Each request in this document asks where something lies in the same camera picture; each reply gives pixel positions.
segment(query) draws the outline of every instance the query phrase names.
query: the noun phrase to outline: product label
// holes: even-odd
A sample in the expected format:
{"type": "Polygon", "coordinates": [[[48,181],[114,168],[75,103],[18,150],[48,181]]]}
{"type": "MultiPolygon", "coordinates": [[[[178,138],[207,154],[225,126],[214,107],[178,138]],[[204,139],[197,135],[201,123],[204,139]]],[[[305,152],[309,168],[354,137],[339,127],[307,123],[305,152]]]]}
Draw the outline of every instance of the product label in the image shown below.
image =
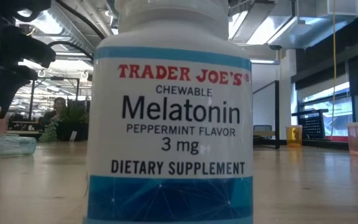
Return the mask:
{"type": "Polygon", "coordinates": [[[250,61],[96,54],[86,223],[252,223],[250,61]]]}

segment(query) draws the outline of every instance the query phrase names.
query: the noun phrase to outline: person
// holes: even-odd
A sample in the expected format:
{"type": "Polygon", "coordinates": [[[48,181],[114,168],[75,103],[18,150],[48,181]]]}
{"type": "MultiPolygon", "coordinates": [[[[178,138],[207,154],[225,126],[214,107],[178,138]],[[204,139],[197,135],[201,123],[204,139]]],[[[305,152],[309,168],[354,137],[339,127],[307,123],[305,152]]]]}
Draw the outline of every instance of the person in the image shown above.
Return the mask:
{"type": "Polygon", "coordinates": [[[66,108],[66,100],[62,97],[55,99],[55,104],[53,106],[53,111],[46,112],[44,115],[44,123],[50,123],[51,119],[58,119],[60,113],[66,108]]]}

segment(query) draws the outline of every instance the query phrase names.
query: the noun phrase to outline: blue band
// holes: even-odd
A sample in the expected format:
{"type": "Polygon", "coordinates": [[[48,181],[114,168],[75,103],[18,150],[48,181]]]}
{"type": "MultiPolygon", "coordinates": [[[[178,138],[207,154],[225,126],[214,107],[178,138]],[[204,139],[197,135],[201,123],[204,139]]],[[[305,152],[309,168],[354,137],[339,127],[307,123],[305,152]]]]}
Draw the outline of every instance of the blue band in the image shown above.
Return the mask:
{"type": "Polygon", "coordinates": [[[252,177],[135,179],[92,175],[87,222],[251,224],[252,206],[252,177]]]}
{"type": "Polygon", "coordinates": [[[251,71],[251,61],[249,59],[194,50],[164,49],[156,47],[101,47],[96,51],[95,59],[102,58],[179,60],[185,62],[225,65],[251,71]]]}
{"type": "MultiPolygon", "coordinates": [[[[194,222],[194,224],[253,224],[253,216],[247,218],[239,218],[233,220],[220,220],[220,221],[205,221],[205,222],[194,222]]],[[[85,218],[83,221],[84,224],[190,224],[189,222],[175,222],[175,223],[161,223],[161,222],[111,222],[111,221],[99,221],[99,220],[90,220],[85,218]]]]}

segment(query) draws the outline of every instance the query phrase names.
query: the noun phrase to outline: desk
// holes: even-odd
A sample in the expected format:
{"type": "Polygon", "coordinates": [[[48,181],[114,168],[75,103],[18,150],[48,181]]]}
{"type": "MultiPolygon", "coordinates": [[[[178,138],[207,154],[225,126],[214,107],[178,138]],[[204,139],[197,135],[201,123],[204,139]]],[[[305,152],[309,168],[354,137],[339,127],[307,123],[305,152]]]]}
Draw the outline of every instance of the desk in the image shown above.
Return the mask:
{"type": "Polygon", "coordinates": [[[39,124],[36,121],[12,121],[14,124],[39,124]]]}
{"type": "Polygon", "coordinates": [[[39,131],[6,131],[6,134],[41,134],[39,131]]]}
{"type": "MultiPolygon", "coordinates": [[[[86,143],[0,158],[0,224],[80,224],[86,143]]],[[[255,224],[358,224],[358,157],[311,147],[254,153],[255,224]]]]}
{"type": "Polygon", "coordinates": [[[274,132],[274,131],[254,131],[254,136],[274,137],[275,135],[276,135],[276,132],[274,132]]]}

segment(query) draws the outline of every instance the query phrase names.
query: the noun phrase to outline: white plastic bottle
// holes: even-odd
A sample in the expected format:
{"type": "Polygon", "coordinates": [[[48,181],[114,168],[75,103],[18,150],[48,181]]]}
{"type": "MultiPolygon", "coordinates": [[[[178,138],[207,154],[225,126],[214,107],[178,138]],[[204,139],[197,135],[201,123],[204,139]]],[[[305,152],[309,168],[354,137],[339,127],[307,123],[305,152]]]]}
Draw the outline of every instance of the white plastic bottle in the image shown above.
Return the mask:
{"type": "Polygon", "coordinates": [[[251,63],[227,0],[117,0],[95,55],[85,223],[252,223],[251,63]]]}

